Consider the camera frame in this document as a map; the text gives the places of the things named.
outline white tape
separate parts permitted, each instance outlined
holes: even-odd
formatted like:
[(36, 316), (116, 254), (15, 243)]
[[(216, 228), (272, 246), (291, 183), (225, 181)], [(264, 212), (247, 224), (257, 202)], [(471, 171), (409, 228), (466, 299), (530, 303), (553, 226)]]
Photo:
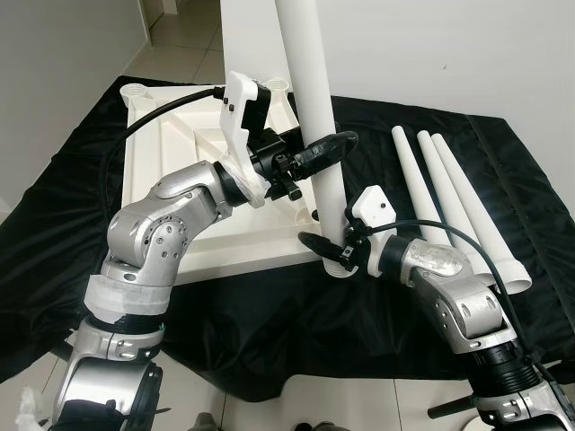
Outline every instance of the white tape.
[(97, 319), (113, 323), (125, 314), (164, 314), (171, 291), (171, 287), (132, 285), (102, 275), (92, 275), (84, 303)]
[(244, 172), (234, 155), (227, 151), (220, 157), (219, 162), (234, 179), (238, 189), (248, 199), (250, 205), (254, 208), (263, 207), (266, 193), (271, 184), (257, 172), (253, 172), (254, 175)]
[(32, 388), (24, 388), (20, 398), (20, 410), (16, 417), (18, 431), (44, 431), (38, 420), (44, 409), (42, 394)]

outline white pvc pipe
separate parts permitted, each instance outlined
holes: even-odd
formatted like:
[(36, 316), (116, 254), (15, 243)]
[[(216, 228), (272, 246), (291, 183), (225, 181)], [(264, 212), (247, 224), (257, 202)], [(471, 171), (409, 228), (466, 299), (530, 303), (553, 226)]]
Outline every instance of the white pvc pipe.
[[(392, 136), (394, 137), (395, 148), (397, 149), (399, 161), (402, 165), (407, 189), (410, 191), (415, 215), (421, 220), (441, 222), (438, 210), (435, 208), (433, 199), (431, 199), (428, 187), (421, 175), (420, 167), (415, 160), (415, 156), (413, 155), (407, 136), (405, 136), (405, 132), (403, 132), (403, 128), (401, 126), (392, 128)], [(423, 238), (428, 242), (432, 244), (451, 245), (443, 229), (431, 226), (421, 226), (420, 229)]]
[[(475, 242), (479, 242), (469, 221), (469, 217), (467, 217), (464, 206), (457, 196), (456, 189), (449, 179), (443, 162), (441, 162), (438, 150), (436, 150), (433, 145), (429, 132), (422, 130), (417, 134), (417, 140), (420, 142), (425, 164), (428, 166), (429, 175), (433, 181), (433, 187), (438, 194), (439, 204), (441, 205), (447, 223), (470, 236)], [(471, 262), (473, 273), (486, 286), (492, 285), (494, 282), (493, 275), (481, 255), (467, 241), (462, 240), (457, 235), (452, 235), (451, 241), (458, 250), (465, 253)]]
[[(279, 27), (287, 65), (296, 96), (297, 114), (304, 145), (335, 133), (332, 98), (323, 56), (317, 7), (314, 0), (276, 0)], [(347, 205), (339, 163), (312, 177), (315, 204), (322, 235), (343, 245)], [(334, 277), (348, 277), (340, 264), (324, 259), (325, 270)]]
[(481, 246), (487, 251), (510, 294), (518, 294), (531, 286), (531, 277), (523, 264), (516, 260), (503, 240), (491, 216), (475, 192), (445, 139), (436, 134), (431, 137), (439, 157), (447, 170), (457, 196), (465, 208)]

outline white cylinder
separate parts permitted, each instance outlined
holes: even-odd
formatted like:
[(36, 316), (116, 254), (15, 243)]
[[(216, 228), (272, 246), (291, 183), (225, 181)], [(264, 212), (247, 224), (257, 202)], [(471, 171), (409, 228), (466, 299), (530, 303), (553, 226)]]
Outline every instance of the white cylinder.
[[(335, 133), (317, 7), (314, 0), (276, 0), (276, 7), (299, 124), (304, 145), (308, 146)], [(316, 173), (312, 177), (312, 186), (322, 235), (335, 244), (343, 245), (343, 231), (347, 224), (343, 212), (347, 203), (341, 164)], [(323, 264), (331, 276), (351, 275), (337, 262), (324, 259)]]
[[(395, 148), (399, 155), (399, 162), (402, 165), (407, 189), (410, 191), (415, 215), (420, 220), (441, 222), (438, 210), (435, 208), (433, 199), (431, 199), (428, 187), (421, 175), (420, 167), (415, 160), (415, 156), (413, 155), (407, 136), (405, 136), (405, 132), (403, 132), (403, 128), (401, 126), (392, 128), (392, 136), (394, 137)], [(421, 226), (420, 228), (423, 238), (428, 242), (432, 244), (451, 245), (446, 231), (443, 229), (431, 226)]]
[[(449, 179), (446, 168), (439, 158), (438, 151), (433, 145), (431, 136), (427, 130), (422, 130), (417, 134), (417, 140), (420, 142), (421, 151), (425, 158), (425, 164), (428, 166), (429, 175), (433, 181), (433, 187), (438, 194), (439, 204), (443, 210), (443, 215), (449, 225), (459, 229), (466, 235), (470, 236), (475, 242), (479, 242), (477, 235), (473, 230), (469, 217), (465, 212), (456, 189)], [(486, 285), (493, 284), (493, 275), (481, 255), (465, 240), (457, 235), (451, 236), (451, 241), (455, 247), (465, 253), (473, 267), (473, 273)]]
[(491, 216), (475, 192), (445, 139), (436, 134), (431, 137), (439, 157), (465, 208), (482, 247), (487, 251), (510, 294), (523, 292), (531, 286), (531, 277), (523, 264), (513, 257)]

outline white plastic tray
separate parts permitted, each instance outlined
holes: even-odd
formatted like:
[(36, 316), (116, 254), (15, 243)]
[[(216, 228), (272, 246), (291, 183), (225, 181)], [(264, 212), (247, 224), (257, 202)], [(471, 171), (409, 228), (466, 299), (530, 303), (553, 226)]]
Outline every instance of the white plastic tray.
[[(210, 86), (145, 87), (128, 84), (120, 90), (128, 106), (128, 124), (151, 110)], [(270, 85), (272, 103), (267, 125), (281, 133), (297, 126), (283, 89)], [(168, 112), (138, 130), (126, 143), (122, 206), (143, 198), (164, 175), (201, 160), (215, 162), (226, 149), (219, 128), (222, 102), (203, 99)], [(210, 226), (194, 239), (181, 260), (176, 285), (227, 277), (317, 260), (297, 239), (301, 231), (319, 233), (310, 216), (315, 209), (311, 181), (298, 183), (304, 198), (266, 200), (264, 207), (234, 208), (231, 217)]]

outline black cable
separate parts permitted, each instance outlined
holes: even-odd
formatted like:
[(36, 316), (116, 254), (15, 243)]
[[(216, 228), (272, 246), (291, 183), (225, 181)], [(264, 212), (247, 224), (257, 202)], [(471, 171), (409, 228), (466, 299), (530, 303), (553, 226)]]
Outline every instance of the black cable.
[[(519, 344), (521, 344), (522, 348), (525, 350), (526, 355), (531, 356), (533, 350), (531, 348), (531, 344), (527, 342), (525, 332), (523, 331), (523, 327), (521, 326), (519, 318), (515, 313), (515, 308), (513, 307), (513, 303), (511, 303), (511, 299), (509, 298), (509, 293), (507, 291), (507, 288), (505, 287), (505, 283), (503, 283), (501, 275), (497, 270), (497, 268), (495, 267), (495, 264), (487, 254), (487, 251), (485, 251), (481, 245), (479, 245), (476, 241), (474, 241), (473, 238), (461, 232), (459, 229), (456, 229), (455, 227), (450, 226), (449, 224), (434, 222), (432, 220), (402, 220), (395, 223), (384, 224), (382, 226), (369, 227), (368, 234), (372, 235), (374, 233), (388, 231), (390, 229), (395, 229), (397, 227), (404, 227), (404, 226), (431, 226), (444, 229), (457, 235), (462, 240), (468, 242), (469, 245), (471, 245), (481, 255), (481, 257), (483, 258), (483, 260), (485, 260), (485, 263), (489, 267), (493, 275), (493, 278), (495, 279), (495, 283), (497, 284), (497, 286), (501, 291), (500, 295), (503, 298), (503, 303), (506, 309), (505, 312), (507, 313), (509, 319), (511, 320), (511, 324), (513, 325), (515, 332), (517, 333), (517, 340), (519, 341)], [(541, 362), (538, 359), (532, 358), (532, 360), (534, 366), (537, 368), (537, 370), (539, 370), (539, 373), (541, 373), (541, 375), (544, 377), (545, 380), (547, 380), (548, 382), (552, 382), (555, 380), (553, 378), (553, 375), (543, 366), (543, 364), (541, 364)]]
[(188, 94), (187, 96), (183, 96), (180, 99), (176, 99), (175, 101), (169, 101), (165, 105), (162, 105), (159, 108), (153, 110), (152, 112), (147, 113), (144, 117), (142, 117), (138, 121), (135, 121), (116, 138), (116, 141), (112, 145), (111, 150), (104, 156), (105, 162), (103, 166), (102, 177), (100, 178), (102, 204), (104, 206), (103, 212), (108, 222), (111, 220), (111, 214), (110, 214), (111, 209), (108, 200), (108, 181), (106, 181), (106, 179), (108, 177), (108, 170), (110, 168), (111, 161), (114, 159), (114, 154), (119, 151), (119, 149), (125, 143), (126, 139), (128, 139), (130, 136), (136, 133), (140, 128), (145, 126), (147, 123), (149, 123), (153, 119), (156, 119), (162, 114), (165, 114), (170, 110), (175, 110), (176, 108), (179, 108), (180, 106), (186, 105), (193, 101), (199, 101), (200, 99), (205, 99), (209, 96), (214, 96), (216, 99), (223, 99), (224, 88), (214, 87), (207, 90), (202, 90), (201, 92)]

